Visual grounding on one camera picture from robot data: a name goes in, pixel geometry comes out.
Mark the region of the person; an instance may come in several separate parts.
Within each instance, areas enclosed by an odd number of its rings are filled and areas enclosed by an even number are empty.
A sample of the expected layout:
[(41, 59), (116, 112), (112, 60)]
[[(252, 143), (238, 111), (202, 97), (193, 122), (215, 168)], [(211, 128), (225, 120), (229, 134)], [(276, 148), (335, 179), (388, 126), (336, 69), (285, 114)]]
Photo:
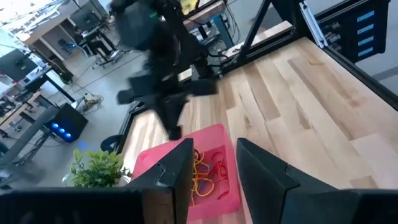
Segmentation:
[(75, 27), (73, 38), (80, 47), (83, 47), (84, 45), (91, 47), (93, 45), (90, 39), (83, 37), (83, 31), (79, 27)]

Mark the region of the wooden office desk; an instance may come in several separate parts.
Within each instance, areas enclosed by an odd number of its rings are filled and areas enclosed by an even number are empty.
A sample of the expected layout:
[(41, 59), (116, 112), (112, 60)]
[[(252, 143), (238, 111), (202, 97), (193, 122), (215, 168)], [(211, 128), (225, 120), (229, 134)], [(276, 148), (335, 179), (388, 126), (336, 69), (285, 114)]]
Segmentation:
[(53, 54), (55, 54), (61, 61), (70, 58), (68, 54), (59, 45), (58, 41), (68, 40), (73, 42), (72, 31), (68, 32), (63, 26), (62, 22), (68, 21), (72, 26), (75, 22), (71, 19), (73, 13), (79, 10), (80, 7), (89, 6), (99, 16), (107, 16), (105, 8), (101, 5), (101, 0), (76, 0), (76, 3), (70, 1), (68, 4), (58, 8), (59, 16), (38, 25), (29, 34), (29, 37), (22, 42), (25, 45), (34, 45), (41, 41)]

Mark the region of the black control box blue labels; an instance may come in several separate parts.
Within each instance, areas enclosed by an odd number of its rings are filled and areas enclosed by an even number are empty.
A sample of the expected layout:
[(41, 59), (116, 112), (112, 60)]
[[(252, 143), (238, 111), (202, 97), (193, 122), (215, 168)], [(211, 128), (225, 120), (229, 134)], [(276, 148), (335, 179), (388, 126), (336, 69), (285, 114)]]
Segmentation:
[(386, 51), (391, 0), (344, 0), (315, 15), (328, 44), (353, 63)]

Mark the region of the dark curved table clamp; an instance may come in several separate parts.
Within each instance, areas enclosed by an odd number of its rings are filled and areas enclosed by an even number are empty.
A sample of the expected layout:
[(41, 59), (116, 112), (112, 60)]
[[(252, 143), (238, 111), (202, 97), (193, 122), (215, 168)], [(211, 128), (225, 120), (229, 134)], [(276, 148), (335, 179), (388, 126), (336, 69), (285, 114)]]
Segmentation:
[(110, 136), (101, 142), (100, 148), (102, 151), (108, 151), (109, 153), (116, 152), (121, 139), (122, 135), (120, 134)]

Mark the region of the black computer monitor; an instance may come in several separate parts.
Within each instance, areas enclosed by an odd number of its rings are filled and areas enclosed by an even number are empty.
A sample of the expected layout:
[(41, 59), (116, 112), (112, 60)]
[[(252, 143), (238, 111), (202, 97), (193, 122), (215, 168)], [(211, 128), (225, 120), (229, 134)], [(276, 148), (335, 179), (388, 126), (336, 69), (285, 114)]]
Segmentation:
[(38, 65), (20, 50), (12, 50), (0, 57), (0, 73), (16, 82), (25, 79), (37, 67)]

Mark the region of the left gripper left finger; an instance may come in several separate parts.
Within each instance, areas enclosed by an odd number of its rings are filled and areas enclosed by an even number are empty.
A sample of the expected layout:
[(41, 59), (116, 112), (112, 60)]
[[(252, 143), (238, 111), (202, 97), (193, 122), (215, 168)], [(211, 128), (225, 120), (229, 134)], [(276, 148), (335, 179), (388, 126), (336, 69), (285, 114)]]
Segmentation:
[(186, 224), (193, 176), (193, 139), (184, 139), (127, 184), (131, 224)]

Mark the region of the red rubber band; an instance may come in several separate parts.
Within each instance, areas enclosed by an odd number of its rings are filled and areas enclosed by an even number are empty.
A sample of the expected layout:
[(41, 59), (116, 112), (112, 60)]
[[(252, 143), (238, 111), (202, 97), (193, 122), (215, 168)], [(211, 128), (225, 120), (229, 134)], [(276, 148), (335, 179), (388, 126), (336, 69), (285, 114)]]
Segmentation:
[(214, 153), (211, 160), (214, 162), (211, 170), (214, 177), (213, 182), (219, 190), (217, 199), (220, 200), (229, 193), (228, 166), (225, 156), (221, 152)]

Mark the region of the small green potted plant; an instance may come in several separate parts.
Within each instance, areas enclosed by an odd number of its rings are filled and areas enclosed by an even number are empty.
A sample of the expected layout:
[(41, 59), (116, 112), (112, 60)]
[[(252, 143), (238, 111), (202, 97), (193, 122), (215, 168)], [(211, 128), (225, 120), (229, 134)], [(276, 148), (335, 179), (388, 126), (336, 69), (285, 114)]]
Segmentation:
[(84, 154), (75, 149), (69, 173), (62, 182), (68, 187), (103, 188), (115, 187), (121, 179), (131, 177), (131, 171), (123, 165), (121, 154), (102, 150)]

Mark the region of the black computer blue lights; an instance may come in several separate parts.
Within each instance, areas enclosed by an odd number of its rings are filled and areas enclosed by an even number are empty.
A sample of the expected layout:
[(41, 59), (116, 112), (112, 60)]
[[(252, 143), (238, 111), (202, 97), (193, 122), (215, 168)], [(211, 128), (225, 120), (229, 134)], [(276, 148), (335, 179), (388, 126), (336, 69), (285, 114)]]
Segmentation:
[(88, 120), (79, 111), (65, 103), (50, 116), (45, 126), (65, 142), (73, 142), (80, 137), (87, 124)]

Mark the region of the pink translucent plastic bin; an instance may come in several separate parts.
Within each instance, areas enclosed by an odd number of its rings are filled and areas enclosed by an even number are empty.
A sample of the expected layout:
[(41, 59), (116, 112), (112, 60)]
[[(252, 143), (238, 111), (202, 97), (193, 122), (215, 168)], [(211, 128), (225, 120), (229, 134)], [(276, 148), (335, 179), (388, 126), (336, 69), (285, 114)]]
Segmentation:
[[(211, 157), (216, 152), (221, 152), (225, 156), (229, 176), (229, 193), (220, 200), (217, 199), (219, 190), (216, 184), (214, 191), (207, 197), (199, 197), (191, 193), (188, 221), (214, 218), (237, 211), (241, 202), (239, 180), (234, 147), (225, 127), (222, 124), (215, 124), (188, 134), (186, 137), (193, 139), (194, 148), (198, 152), (204, 153), (203, 162), (208, 165), (208, 170), (203, 175), (198, 175), (197, 178), (208, 178), (213, 181), (211, 170), (214, 162)], [(199, 181), (200, 193), (207, 192), (210, 187), (209, 182)]]

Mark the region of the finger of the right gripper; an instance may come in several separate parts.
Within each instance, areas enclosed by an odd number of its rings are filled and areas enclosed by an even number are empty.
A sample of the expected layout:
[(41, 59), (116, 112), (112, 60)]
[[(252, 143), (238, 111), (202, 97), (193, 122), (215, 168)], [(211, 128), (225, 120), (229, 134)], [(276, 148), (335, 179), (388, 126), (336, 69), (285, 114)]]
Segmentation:
[(158, 97), (155, 99), (154, 111), (157, 113), (169, 140), (179, 140), (182, 137), (182, 127), (178, 125), (178, 121), (186, 102), (185, 96)]

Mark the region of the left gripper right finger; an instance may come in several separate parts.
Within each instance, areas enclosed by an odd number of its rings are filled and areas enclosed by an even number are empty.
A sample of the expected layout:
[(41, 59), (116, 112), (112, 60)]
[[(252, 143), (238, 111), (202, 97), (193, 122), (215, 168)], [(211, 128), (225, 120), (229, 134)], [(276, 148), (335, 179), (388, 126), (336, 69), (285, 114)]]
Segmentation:
[(238, 138), (239, 179), (253, 224), (319, 224), (310, 196), (335, 187), (290, 165), (246, 138)]

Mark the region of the silver slide rail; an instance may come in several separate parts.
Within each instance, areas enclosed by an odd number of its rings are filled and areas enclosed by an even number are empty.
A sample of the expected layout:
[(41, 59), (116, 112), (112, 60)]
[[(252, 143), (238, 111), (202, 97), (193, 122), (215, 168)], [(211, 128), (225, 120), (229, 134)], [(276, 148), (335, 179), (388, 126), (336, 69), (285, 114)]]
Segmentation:
[(323, 49), (324, 47), (328, 46), (328, 42), (323, 35), (323, 32), (321, 31), (317, 20), (315, 19), (314, 15), (312, 14), (312, 11), (310, 10), (307, 2), (305, 0), (300, 0), (299, 1), (299, 6), (300, 6), (300, 11), (303, 15), (303, 18), (305, 19), (305, 22), (307, 23), (307, 26), (312, 34), (312, 37), (315, 41), (315, 43)]

